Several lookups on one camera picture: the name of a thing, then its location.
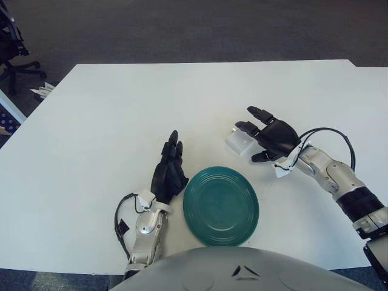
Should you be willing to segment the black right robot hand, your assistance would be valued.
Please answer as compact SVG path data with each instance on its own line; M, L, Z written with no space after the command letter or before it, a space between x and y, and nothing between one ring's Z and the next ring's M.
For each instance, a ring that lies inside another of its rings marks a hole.
M255 139L264 148L251 157L252 162L268 162L288 157L301 142L297 132L286 122L275 118L271 113L254 106L247 108L256 119L266 126L259 129L249 121L238 121L236 127Z

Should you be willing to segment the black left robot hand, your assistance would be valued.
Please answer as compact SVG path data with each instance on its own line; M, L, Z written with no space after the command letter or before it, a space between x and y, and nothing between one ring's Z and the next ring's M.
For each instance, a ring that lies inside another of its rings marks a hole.
M188 184L189 179L182 169L183 145L178 141L178 131L174 130L161 152L161 160L156 166L151 192L158 202L169 205L174 196L178 196Z

